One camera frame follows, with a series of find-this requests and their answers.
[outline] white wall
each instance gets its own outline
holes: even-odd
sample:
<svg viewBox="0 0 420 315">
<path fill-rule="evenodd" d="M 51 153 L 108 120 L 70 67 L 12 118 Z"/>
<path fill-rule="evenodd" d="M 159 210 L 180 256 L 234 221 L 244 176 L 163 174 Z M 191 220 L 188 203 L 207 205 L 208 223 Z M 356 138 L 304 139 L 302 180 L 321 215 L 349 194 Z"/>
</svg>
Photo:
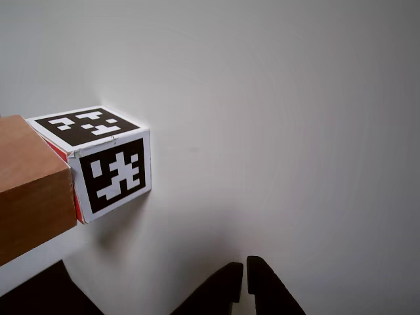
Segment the white wall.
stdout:
<svg viewBox="0 0 420 315">
<path fill-rule="evenodd" d="M 152 192 L 65 260 L 105 314 L 168 314 L 260 255 L 307 314 L 420 311 L 417 1 L 9 1 L 0 113 L 107 104 Z M 254 314 L 246 293 L 234 314 Z"/>
</svg>

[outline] wood grain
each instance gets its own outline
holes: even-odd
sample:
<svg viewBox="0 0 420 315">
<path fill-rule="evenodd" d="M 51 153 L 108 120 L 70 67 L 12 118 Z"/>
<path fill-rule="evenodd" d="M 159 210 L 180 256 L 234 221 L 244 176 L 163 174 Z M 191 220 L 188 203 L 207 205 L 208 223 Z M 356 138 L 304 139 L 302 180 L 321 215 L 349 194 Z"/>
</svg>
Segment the wood grain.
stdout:
<svg viewBox="0 0 420 315">
<path fill-rule="evenodd" d="M 2 266 L 72 228 L 76 218 L 72 174 L 60 157 L 20 116 L 0 119 L 0 137 Z"/>
</svg>

